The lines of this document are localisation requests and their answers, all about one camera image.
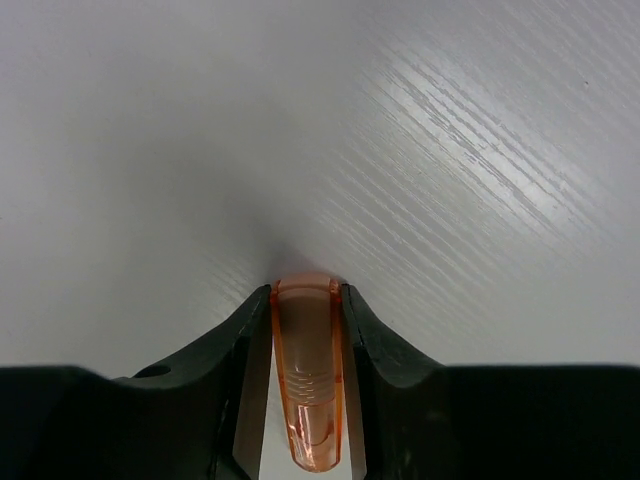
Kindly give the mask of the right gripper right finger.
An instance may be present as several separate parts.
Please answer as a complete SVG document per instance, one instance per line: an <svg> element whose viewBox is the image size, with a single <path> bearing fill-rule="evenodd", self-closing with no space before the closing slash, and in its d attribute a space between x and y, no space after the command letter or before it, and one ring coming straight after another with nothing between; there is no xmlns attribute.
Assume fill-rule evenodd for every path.
<svg viewBox="0 0 640 480"><path fill-rule="evenodd" d="M639 370L438 363L341 287L356 479L635 479Z"/></svg>

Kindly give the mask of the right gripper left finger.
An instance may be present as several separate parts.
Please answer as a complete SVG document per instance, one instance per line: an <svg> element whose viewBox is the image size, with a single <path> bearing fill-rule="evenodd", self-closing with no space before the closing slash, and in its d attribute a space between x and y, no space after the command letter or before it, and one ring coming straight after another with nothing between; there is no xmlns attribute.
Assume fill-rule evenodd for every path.
<svg viewBox="0 0 640 480"><path fill-rule="evenodd" d="M255 479L271 362L268 286L130 378L1 372L5 479Z"/></svg>

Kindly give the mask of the orange highlighter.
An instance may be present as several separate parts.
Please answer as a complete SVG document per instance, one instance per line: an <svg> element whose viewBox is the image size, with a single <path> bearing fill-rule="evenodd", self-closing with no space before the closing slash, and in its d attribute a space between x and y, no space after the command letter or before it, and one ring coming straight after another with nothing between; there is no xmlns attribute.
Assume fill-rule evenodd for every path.
<svg viewBox="0 0 640 480"><path fill-rule="evenodd" d="M270 295L274 355L292 460L312 473L341 458L340 285L326 273L278 280Z"/></svg>

